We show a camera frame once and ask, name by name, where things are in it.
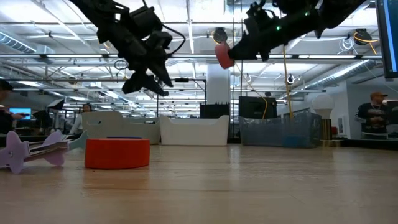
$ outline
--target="person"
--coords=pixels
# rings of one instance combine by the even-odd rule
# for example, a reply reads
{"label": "person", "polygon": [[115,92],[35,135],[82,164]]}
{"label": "person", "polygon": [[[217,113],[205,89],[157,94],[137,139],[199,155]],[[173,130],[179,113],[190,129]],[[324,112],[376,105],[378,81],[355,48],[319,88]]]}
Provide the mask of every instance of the person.
{"label": "person", "polygon": [[[91,105],[86,103],[83,105],[83,113],[92,112]],[[69,134],[81,134],[83,132],[83,123],[81,114],[76,117],[75,124],[73,124]]]}
{"label": "person", "polygon": [[371,102],[359,106],[356,120],[361,123],[361,138],[386,140],[388,137],[388,108],[383,104],[387,94],[374,92],[371,94]]}
{"label": "person", "polygon": [[[11,84],[5,80],[0,80],[0,103],[3,102],[13,88]],[[21,114],[10,114],[8,111],[0,109],[0,134],[7,134],[12,131],[12,122],[24,118]]]}

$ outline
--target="clear plastic bin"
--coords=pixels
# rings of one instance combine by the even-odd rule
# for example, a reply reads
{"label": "clear plastic bin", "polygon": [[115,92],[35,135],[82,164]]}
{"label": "clear plastic bin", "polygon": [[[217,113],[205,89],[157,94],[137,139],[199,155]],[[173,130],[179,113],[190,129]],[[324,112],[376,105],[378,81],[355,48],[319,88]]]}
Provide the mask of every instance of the clear plastic bin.
{"label": "clear plastic bin", "polygon": [[322,117],[303,112],[289,117],[251,119],[239,117],[244,146],[313,148],[320,145]]}

